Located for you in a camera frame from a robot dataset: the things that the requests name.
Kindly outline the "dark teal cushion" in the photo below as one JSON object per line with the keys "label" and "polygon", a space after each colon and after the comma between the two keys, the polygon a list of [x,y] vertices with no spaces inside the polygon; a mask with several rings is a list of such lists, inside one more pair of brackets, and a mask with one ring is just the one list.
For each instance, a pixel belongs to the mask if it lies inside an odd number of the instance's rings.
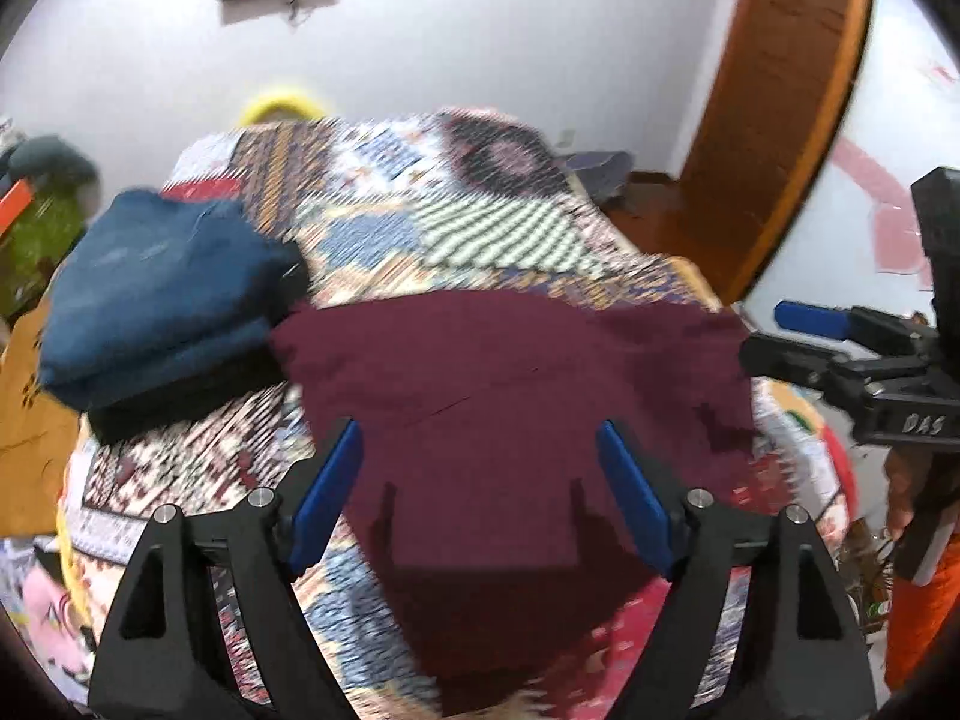
{"label": "dark teal cushion", "polygon": [[98,169],[78,149],[55,135],[28,138],[10,151],[8,174],[14,181],[52,181],[85,185],[98,180]]}

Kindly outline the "folded blue sweater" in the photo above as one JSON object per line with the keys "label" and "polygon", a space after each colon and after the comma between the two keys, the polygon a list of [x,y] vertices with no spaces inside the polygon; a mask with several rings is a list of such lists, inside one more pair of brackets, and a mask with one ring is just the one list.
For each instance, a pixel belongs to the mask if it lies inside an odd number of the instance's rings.
{"label": "folded blue sweater", "polygon": [[257,231],[235,200],[129,190],[53,277],[39,382],[89,413],[208,374],[263,348],[308,288],[298,244]]}

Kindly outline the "green fuzzy cloth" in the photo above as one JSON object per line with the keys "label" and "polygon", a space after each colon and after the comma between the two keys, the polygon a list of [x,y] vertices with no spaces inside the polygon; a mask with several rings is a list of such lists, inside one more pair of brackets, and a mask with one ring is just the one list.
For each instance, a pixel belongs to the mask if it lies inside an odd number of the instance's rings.
{"label": "green fuzzy cloth", "polygon": [[2,319],[8,323],[43,297],[57,266],[85,232],[76,188],[31,188],[31,205],[2,236]]}

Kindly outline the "yellow round object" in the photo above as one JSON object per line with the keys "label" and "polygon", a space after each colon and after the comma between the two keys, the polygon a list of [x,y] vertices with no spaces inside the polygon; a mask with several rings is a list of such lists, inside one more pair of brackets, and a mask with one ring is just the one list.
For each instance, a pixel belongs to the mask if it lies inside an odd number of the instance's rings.
{"label": "yellow round object", "polygon": [[267,86],[252,94],[241,107],[240,127],[286,121],[322,121],[329,117],[327,109],[306,88],[296,85]]}

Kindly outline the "white wall socket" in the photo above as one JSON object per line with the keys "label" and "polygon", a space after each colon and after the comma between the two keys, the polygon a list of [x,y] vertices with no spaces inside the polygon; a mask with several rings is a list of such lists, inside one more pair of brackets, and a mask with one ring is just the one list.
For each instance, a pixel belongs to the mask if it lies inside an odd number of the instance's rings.
{"label": "white wall socket", "polygon": [[565,128],[560,132],[558,138],[556,138],[556,148],[558,149],[571,149],[576,142],[576,130],[574,128]]}

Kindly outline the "orange box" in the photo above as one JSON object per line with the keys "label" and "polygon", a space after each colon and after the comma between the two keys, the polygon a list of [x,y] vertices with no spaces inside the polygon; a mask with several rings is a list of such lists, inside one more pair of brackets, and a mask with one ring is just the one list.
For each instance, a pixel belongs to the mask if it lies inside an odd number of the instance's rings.
{"label": "orange box", "polygon": [[5,236],[14,222],[32,202],[32,188],[26,179],[18,179],[0,200],[0,236]]}

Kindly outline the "maroon button shirt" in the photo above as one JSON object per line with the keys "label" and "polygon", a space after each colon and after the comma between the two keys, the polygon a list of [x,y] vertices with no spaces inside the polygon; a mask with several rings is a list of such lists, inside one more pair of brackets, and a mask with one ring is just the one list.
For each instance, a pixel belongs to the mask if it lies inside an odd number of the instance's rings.
{"label": "maroon button shirt", "polygon": [[743,335],[692,304],[506,289],[304,307],[275,328],[314,433],[361,427],[348,523],[444,712],[493,706],[659,590],[597,460],[604,422],[721,499],[747,483]]}

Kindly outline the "patchwork patterned quilt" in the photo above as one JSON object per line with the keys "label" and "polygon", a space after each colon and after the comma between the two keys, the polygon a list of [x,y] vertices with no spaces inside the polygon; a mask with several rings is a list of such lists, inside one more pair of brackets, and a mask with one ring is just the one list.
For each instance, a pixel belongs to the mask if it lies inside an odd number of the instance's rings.
{"label": "patchwork patterned quilt", "polygon": [[[161,187],[170,199],[239,200],[274,238],[296,239],[317,307],[498,289],[592,310],[669,301],[718,310],[688,260],[643,255],[615,231],[540,133],[489,110],[449,109],[382,122],[248,125],[184,149]],[[168,427],[107,448],[86,416],[57,511],[68,598],[99,639],[156,504],[187,512],[235,504],[312,449],[294,388],[226,406],[197,427]],[[754,458],[737,470],[739,504],[828,507],[836,548],[850,526],[838,472],[850,464],[811,400],[752,383]],[[309,628],[361,718],[441,718],[439,683],[415,663],[347,522],[332,552],[295,585]],[[635,665],[667,585],[649,583],[540,674],[483,697],[466,718],[604,718]]]}

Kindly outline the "brown cardboard box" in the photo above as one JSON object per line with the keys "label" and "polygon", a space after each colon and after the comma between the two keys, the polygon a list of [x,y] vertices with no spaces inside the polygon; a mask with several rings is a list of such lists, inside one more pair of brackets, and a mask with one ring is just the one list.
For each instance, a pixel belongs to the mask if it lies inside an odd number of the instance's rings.
{"label": "brown cardboard box", "polygon": [[2,356],[0,530],[3,538],[57,532],[67,468],[82,418],[39,382],[39,353],[49,300],[23,314]]}

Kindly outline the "dark blue backpack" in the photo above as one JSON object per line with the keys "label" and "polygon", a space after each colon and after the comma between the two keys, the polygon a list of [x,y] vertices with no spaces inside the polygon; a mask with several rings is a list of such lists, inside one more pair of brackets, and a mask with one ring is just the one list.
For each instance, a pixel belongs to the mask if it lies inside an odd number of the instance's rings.
{"label": "dark blue backpack", "polygon": [[566,156],[566,171],[578,177],[596,205],[616,199],[628,182],[635,160],[628,151],[578,151]]}

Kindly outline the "brown wooden door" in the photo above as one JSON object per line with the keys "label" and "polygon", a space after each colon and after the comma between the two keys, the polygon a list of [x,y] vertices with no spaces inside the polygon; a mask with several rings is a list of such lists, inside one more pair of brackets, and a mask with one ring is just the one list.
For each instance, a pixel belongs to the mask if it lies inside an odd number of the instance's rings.
{"label": "brown wooden door", "polygon": [[737,0],[680,176],[633,176],[613,226],[643,252],[690,260],[722,302],[745,298],[827,158],[871,2]]}

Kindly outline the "folded black garment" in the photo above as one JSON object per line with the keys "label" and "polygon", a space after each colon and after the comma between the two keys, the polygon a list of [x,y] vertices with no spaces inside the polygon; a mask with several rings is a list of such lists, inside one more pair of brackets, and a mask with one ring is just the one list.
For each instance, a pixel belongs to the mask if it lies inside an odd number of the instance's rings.
{"label": "folded black garment", "polygon": [[267,338],[309,286],[298,244],[245,236],[202,263],[192,254],[185,242],[155,241],[78,255],[90,275],[110,278],[88,305],[106,328],[88,335],[88,372],[55,374],[49,361],[41,372],[49,392],[91,416],[104,444],[199,419],[283,380]]}

